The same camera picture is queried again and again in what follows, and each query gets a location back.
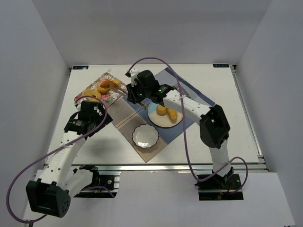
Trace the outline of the blue and cream plate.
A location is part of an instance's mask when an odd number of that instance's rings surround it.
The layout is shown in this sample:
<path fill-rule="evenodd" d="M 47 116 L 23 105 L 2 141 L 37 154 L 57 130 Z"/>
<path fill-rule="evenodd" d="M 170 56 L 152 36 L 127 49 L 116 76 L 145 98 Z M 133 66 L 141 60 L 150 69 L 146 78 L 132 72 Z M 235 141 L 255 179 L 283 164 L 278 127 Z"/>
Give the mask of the blue and cream plate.
<path fill-rule="evenodd" d="M 148 117 L 152 123 L 162 128 L 171 128 L 179 124 L 182 120 L 183 115 L 178 112 L 178 119 L 175 123 L 172 123 L 168 114 L 160 116 L 156 112 L 157 105 L 155 103 L 150 103 L 148 106 Z"/>

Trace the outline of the aluminium table rail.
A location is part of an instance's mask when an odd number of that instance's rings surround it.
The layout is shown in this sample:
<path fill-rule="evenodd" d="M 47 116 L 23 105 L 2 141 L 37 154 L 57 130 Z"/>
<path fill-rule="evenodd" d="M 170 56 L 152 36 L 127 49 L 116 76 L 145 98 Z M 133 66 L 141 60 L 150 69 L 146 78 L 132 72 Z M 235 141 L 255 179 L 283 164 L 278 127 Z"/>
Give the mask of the aluminium table rail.
<path fill-rule="evenodd" d="M 239 82 L 237 80 L 237 70 L 236 70 L 236 67 L 237 67 L 237 65 L 231 65 L 230 66 L 230 69 L 231 69 L 231 72 L 232 72 L 232 76 L 233 76 L 233 80 L 234 80 L 234 83 L 235 83 L 235 86 L 236 86 L 236 89 L 237 89 L 237 92 L 238 92 L 238 95 L 239 95 L 239 98 L 240 98 L 240 101 L 241 101 L 241 105 L 242 105 L 242 108 L 243 108 L 243 111 L 244 111 L 244 115 L 246 117 L 246 121 L 247 121 L 247 124 L 248 124 L 248 128 L 249 128 L 250 134 L 252 136 L 252 140 L 253 140 L 254 146 L 256 148 L 256 152 L 257 152 L 258 158 L 264 158 L 263 153 L 262 153 L 261 148 L 260 148 L 260 145 L 259 145 L 258 138 L 256 136 L 255 129 L 254 129 L 254 127 L 252 125 L 252 122 L 251 122 L 251 118 L 250 118 L 250 114 L 249 114 L 248 109 L 247 109 L 247 105 L 246 105 L 245 100 L 243 98 L 243 92 L 242 92 L 240 84 L 239 84 Z"/>
<path fill-rule="evenodd" d="M 266 171 L 268 168 L 265 163 L 254 163 L 247 164 L 248 170 L 257 172 L 257 171 Z M 101 171 L 189 171 L 188 165 L 95 165 Z M 244 171 L 244 164 L 233 164 L 232 165 L 235 171 Z M 79 168 L 80 165 L 72 165 L 69 167 L 69 170 Z M 194 171 L 212 171 L 212 165 L 192 165 Z"/>

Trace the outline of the dark brown muffin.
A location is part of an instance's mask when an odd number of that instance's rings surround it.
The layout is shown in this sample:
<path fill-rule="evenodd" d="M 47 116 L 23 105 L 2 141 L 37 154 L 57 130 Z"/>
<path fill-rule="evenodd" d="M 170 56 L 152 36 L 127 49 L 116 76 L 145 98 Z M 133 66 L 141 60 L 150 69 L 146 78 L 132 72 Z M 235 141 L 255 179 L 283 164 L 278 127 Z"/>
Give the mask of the dark brown muffin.
<path fill-rule="evenodd" d="M 110 80 L 102 81 L 99 84 L 100 93 L 106 93 L 106 92 L 108 92 L 111 89 L 112 85 L 113 84 L 112 84 L 112 82 Z"/>

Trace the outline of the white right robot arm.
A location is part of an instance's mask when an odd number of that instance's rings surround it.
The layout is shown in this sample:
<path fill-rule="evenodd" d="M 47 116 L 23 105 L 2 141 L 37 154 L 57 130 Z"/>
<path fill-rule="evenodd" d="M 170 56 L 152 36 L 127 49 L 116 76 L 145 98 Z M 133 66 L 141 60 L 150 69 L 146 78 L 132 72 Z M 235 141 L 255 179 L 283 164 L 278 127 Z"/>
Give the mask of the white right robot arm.
<path fill-rule="evenodd" d="M 222 107 L 217 104 L 205 105 L 182 94 L 178 74 L 174 74 L 177 88 L 161 85 L 149 70 L 131 69 L 126 76 L 131 79 L 126 86 L 129 102 L 137 104 L 147 98 L 182 113 L 183 118 L 190 118 L 199 125 L 200 139 L 209 147 L 213 163 L 213 173 L 201 179 L 201 182 L 214 179 L 224 186 L 233 175 L 233 167 L 227 149 L 230 126 Z"/>

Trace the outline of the aluminium table right rail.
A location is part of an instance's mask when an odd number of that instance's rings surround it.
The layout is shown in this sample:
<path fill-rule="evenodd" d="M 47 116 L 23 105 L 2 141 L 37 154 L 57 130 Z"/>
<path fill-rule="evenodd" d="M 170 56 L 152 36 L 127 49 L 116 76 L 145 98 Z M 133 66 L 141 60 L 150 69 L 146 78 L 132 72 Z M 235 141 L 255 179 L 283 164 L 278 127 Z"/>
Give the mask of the aluminium table right rail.
<path fill-rule="evenodd" d="M 252 136 L 252 140 L 253 140 L 254 146 L 256 148 L 256 152 L 257 152 L 258 158 L 264 158 L 263 153 L 262 153 L 261 148 L 260 148 L 260 145 L 259 145 L 258 138 L 256 136 L 255 129 L 254 129 L 254 127 L 252 125 L 252 122 L 251 122 L 251 118 L 250 118 L 250 114 L 249 114 L 248 109 L 247 109 L 247 105 L 246 105 L 245 100 L 243 98 L 243 92 L 242 92 L 240 84 L 239 84 L 239 82 L 237 80 L 237 70 L 236 70 L 236 67 L 237 67 L 237 65 L 231 65 L 230 66 L 230 69 L 231 69 L 231 72 L 232 72 L 232 76 L 233 76 L 233 80 L 234 80 L 234 83 L 235 83 L 235 86 L 236 86 L 236 89 L 237 89 L 237 92 L 238 92 L 238 95 L 239 95 L 239 98 L 240 98 L 240 101 L 241 101 L 241 105 L 242 105 L 242 108 L 243 108 L 243 111 L 244 111 L 244 115 L 246 117 L 246 121 L 247 121 L 247 124 L 248 124 L 248 128 L 249 128 L 250 134 Z"/>

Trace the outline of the blue label corner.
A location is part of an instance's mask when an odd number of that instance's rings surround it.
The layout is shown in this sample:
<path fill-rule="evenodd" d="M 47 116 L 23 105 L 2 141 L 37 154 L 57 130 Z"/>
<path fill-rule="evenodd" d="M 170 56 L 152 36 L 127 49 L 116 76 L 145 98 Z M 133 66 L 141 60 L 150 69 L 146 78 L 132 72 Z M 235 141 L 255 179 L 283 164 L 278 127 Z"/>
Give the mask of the blue label corner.
<path fill-rule="evenodd" d="M 73 66 L 72 70 L 87 70 L 88 66 Z"/>
<path fill-rule="evenodd" d="M 214 68 L 229 68 L 229 64 L 213 64 Z"/>

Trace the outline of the plain glazed donut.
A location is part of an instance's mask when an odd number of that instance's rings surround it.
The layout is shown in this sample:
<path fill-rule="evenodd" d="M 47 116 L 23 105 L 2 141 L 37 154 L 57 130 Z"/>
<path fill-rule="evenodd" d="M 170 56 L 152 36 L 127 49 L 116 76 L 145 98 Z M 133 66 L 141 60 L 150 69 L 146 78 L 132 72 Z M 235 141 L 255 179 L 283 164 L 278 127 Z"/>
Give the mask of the plain glazed donut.
<path fill-rule="evenodd" d="M 96 89 L 87 89 L 82 92 L 83 96 L 87 96 L 87 100 L 91 102 L 98 102 L 98 100 L 94 99 L 93 97 L 97 99 L 101 99 L 101 94 Z"/>

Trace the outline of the pink frosted donut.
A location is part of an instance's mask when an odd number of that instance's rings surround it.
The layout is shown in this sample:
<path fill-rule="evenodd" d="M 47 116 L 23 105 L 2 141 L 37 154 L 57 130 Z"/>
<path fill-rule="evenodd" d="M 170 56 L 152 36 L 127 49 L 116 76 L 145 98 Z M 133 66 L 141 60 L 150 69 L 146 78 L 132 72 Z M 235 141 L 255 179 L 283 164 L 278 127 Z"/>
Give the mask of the pink frosted donut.
<path fill-rule="evenodd" d="M 101 93 L 105 94 L 111 89 L 111 81 L 110 80 L 103 80 L 98 83 L 96 90 Z"/>

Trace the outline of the patchwork blue grey placemat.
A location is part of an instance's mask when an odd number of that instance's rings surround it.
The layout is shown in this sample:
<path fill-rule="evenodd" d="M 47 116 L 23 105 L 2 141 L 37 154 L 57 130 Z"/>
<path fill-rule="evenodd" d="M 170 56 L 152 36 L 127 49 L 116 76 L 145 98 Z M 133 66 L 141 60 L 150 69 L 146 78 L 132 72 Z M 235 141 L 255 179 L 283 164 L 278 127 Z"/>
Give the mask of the patchwork blue grey placemat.
<path fill-rule="evenodd" d="M 132 104 L 121 93 L 110 90 L 106 99 L 112 124 L 144 162 L 149 162 L 183 133 L 183 115 L 149 99 Z"/>

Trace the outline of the white scalloped bowl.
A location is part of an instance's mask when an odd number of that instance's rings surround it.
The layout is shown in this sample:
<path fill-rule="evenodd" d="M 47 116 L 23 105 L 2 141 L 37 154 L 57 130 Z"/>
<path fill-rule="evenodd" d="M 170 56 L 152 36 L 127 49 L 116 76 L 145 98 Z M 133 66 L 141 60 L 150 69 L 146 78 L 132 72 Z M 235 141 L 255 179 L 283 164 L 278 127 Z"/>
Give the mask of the white scalloped bowl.
<path fill-rule="evenodd" d="M 149 124 L 141 124 L 132 133 L 132 141 L 140 148 L 151 148 L 157 144 L 159 132 Z"/>

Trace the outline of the long twisted bread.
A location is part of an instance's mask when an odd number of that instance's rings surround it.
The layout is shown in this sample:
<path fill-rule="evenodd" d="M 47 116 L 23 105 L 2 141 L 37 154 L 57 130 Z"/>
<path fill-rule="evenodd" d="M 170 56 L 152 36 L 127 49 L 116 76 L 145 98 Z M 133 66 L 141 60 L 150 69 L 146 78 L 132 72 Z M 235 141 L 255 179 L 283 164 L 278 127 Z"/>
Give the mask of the long twisted bread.
<path fill-rule="evenodd" d="M 178 112 L 174 109 L 167 108 L 167 114 L 172 123 L 175 123 L 178 119 Z"/>

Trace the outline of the blue label right corner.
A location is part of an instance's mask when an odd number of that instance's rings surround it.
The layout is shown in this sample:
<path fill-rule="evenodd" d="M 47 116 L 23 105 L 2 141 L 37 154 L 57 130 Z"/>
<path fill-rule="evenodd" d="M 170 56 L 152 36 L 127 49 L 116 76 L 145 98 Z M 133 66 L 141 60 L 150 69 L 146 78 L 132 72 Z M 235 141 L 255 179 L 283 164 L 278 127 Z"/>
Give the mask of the blue label right corner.
<path fill-rule="evenodd" d="M 213 64 L 214 68 L 229 68 L 229 64 Z"/>

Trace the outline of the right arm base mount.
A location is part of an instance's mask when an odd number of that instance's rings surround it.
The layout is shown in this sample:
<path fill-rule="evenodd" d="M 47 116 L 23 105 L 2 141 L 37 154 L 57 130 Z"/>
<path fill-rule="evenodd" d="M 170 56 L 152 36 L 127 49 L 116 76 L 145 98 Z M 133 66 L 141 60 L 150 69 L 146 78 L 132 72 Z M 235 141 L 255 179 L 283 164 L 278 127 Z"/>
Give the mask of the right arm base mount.
<path fill-rule="evenodd" d="M 239 175 L 234 173 L 233 167 L 224 177 L 215 175 L 204 182 L 197 182 L 195 187 L 200 201 L 244 200 L 242 189 L 240 189 L 241 180 Z"/>

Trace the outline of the round golden bun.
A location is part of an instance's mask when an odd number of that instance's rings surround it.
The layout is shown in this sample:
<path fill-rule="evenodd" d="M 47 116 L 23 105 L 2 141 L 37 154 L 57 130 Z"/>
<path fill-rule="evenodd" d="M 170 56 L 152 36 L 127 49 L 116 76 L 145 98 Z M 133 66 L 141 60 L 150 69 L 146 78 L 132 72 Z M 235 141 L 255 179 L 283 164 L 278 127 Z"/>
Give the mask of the round golden bun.
<path fill-rule="evenodd" d="M 164 116 L 167 114 L 167 108 L 162 105 L 157 105 L 156 112 L 160 116 Z"/>

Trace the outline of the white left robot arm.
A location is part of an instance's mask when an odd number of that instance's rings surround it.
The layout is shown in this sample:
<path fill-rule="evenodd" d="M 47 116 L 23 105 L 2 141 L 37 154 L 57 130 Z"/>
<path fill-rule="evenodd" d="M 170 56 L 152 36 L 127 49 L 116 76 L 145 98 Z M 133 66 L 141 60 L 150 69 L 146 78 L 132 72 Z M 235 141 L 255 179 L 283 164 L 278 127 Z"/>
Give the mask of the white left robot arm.
<path fill-rule="evenodd" d="M 100 175 L 94 165 L 82 165 L 69 177 L 71 165 L 86 140 L 112 122 L 104 106 L 98 102 L 82 101 L 64 127 L 60 145 L 47 168 L 26 186 L 27 198 L 33 212 L 62 218 L 71 199 L 83 189 L 98 187 Z"/>

